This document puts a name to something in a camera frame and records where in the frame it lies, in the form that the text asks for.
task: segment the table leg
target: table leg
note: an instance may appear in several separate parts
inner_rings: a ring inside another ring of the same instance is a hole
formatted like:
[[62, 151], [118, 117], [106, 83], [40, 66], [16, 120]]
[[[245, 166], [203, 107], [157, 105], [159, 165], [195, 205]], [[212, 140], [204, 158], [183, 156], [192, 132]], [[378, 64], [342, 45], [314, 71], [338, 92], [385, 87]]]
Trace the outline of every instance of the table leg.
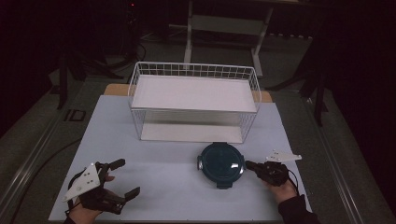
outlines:
[[262, 25], [262, 30], [260, 31], [259, 41], [257, 42], [256, 48], [251, 50], [251, 57], [253, 59], [254, 69], [256, 70], [257, 77], [262, 77], [262, 65], [260, 63], [259, 53], [260, 49], [262, 48], [262, 41], [265, 38], [265, 34], [267, 32], [268, 24], [270, 22], [273, 11], [273, 7], [270, 7], [268, 9], [267, 15], [265, 16], [265, 21]]

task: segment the metal rack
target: metal rack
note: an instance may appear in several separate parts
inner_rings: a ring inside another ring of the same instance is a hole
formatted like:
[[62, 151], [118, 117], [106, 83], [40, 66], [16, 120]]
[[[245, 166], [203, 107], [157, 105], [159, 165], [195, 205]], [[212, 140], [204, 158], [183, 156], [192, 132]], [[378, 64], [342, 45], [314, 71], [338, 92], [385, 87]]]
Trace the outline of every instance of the metal rack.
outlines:
[[141, 140], [243, 143], [262, 101], [253, 67], [200, 63], [137, 63], [128, 95]]

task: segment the gray floor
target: gray floor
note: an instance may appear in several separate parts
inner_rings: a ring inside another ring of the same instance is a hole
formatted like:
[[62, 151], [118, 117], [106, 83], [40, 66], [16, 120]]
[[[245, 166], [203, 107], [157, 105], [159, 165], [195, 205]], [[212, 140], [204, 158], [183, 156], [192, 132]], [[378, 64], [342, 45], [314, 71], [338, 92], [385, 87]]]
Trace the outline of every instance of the gray floor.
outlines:
[[[213, 47], [197, 40], [192, 49], [193, 63], [222, 63], [252, 65], [249, 49]], [[265, 39], [260, 54], [264, 77], [261, 86], [271, 86], [291, 77], [302, 59], [309, 39], [283, 39], [269, 36]], [[145, 60], [152, 62], [183, 62], [185, 43], [182, 38], [171, 38], [165, 44], [142, 41], [147, 50]], [[133, 67], [119, 72], [127, 77]], [[0, 190], [5, 192], [1, 204], [4, 219], [9, 223], [15, 211], [21, 191], [10, 189], [13, 176], [26, 165], [28, 158], [36, 163], [36, 170], [55, 151], [78, 140], [84, 134], [98, 97], [108, 83], [120, 82], [104, 77], [88, 77], [85, 82], [71, 80], [69, 100], [64, 110], [57, 110], [58, 96], [46, 94], [12, 129], [0, 140]], [[271, 92], [281, 115], [294, 153], [303, 155], [298, 161], [309, 202], [322, 223], [396, 223], [395, 217], [376, 186], [353, 134], [338, 110], [332, 93], [326, 91], [323, 112], [323, 128], [313, 121], [310, 100], [299, 96], [296, 83], [282, 91]], [[82, 122], [64, 120], [68, 109], [86, 111]], [[49, 223], [47, 221], [55, 198], [68, 167], [73, 160], [78, 143], [55, 156], [36, 176], [32, 186], [23, 197], [15, 223]], [[18, 179], [26, 185], [26, 179]]]

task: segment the round container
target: round container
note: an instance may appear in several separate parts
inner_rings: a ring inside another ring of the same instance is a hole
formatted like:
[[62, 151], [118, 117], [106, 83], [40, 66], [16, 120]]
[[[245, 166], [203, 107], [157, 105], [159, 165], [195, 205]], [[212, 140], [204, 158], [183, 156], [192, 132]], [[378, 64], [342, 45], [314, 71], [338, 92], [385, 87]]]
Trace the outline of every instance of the round container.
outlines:
[[218, 189], [233, 186], [245, 169], [244, 156], [227, 143], [213, 143], [198, 156], [197, 168], [217, 184]]

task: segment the table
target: table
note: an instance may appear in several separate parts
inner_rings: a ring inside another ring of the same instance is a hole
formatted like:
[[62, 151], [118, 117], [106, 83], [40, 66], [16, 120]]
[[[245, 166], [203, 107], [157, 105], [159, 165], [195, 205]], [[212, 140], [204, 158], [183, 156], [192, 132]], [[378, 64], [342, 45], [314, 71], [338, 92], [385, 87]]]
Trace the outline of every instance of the table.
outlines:
[[[92, 114], [76, 157], [68, 171], [50, 221], [63, 221], [67, 204], [62, 197], [74, 174], [91, 162], [120, 158], [125, 166], [105, 187], [119, 195], [141, 187], [121, 215], [103, 213], [100, 221], [120, 222], [252, 222], [281, 220], [272, 193], [251, 171], [245, 171], [230, 189], [216, 189], [196, 168], [197, 156], [208, 143], [140, 141], [125, 95], [127, 85], [109, 85]], [[263, 162], [273, 149], [291, 152], [274, 103], [262, 103], [244, 144], [234, 145], [246, 160]], [[295, 161], [285, 162], [305, 194]]]

